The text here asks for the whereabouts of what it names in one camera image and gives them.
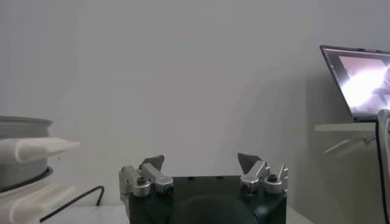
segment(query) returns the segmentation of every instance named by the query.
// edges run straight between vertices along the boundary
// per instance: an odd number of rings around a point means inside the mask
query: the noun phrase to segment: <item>white wall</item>
[[[58,182],[103,184],[113,205],[120,167],[147,156],[164,154],[168,175],[228,175],[246,152],[287,163],[289,204],[315,223],[380,219],[375,154],[326,157],[336,136],[313,125],[349,121],[319,45],[389,49],[389,1],[0,6],[0,114],[82,143],[50,161]]]

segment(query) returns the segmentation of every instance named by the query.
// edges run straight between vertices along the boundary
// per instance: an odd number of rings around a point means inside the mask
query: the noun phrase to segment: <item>white plastic part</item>
[[[74,187],[49,183],[34,185],[23,191],[0,196],[2,224],[38,224],[44,212],[65,203]]]
[[[3,139],[0,140],[0,164],[28,163],[78,147],[79,142],[60,138]]]

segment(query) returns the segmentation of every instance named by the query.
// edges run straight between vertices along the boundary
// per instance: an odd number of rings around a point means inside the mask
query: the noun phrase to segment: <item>cable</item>
[[[378,154],[378,162],[379,162],[380,185],[381,185],[381,190],[382,190],[383,213],[385,214],[385,222],[386,222],[386,224],[390,224],[389,223],[389,215],[388,215],[388,206],[387,206],[387,203],[386,203],[385,176],[384,176],[384,172],[383,172],[382,156],[381,156],[380,141],[379,141],[379,121],[376,121],[376,123],[375,123],[375,136],[376,136],[376,142],[377,142],[377,154]]]
[[[51,217],[55,216],[57,213],[59,213],[60,211],[66,209],[67,207],[71,206],[72,204],[74,204],[75,202],[77,202],[78,200],[80,200],[81,198],[84,198],[85,196],[97,191],[97,190],[101,190],[101,193],[100,193],[100,196],[96,202],[96,206],[100,206],[100,202],[102,200],[102,197],[103,197],[103,194],[104,194],[104,187],[103,186],[97,186],[97,187],[94,187],[92,189],[90,189],[89,191],[87,191],[86,193],[84,194],[81,194],[79,195],[78,197],[74,198],[73,200],[69,201],[68,203],[66,203],[65,205],[59,207],[57,210],[55,210],[54,212],[48,214],[47,216],[43,217],[42,219],[40,219],[40,222],[44,222],[46,221],[47,219],[50,219]]]

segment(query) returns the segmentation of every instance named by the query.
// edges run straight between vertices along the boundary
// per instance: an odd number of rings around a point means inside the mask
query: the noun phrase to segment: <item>gray spool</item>
[[[52,121],[28,117],[0,116],[0,140],[5,138],[48,137]],[[48,172],[48,160],[31,163],[0,165],[0,192],[34,182]]]

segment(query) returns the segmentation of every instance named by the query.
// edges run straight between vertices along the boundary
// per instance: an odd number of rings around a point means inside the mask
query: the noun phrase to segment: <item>white shelf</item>
[[[375,123],[317,124],[315,131],[369,131],[375,132]]]

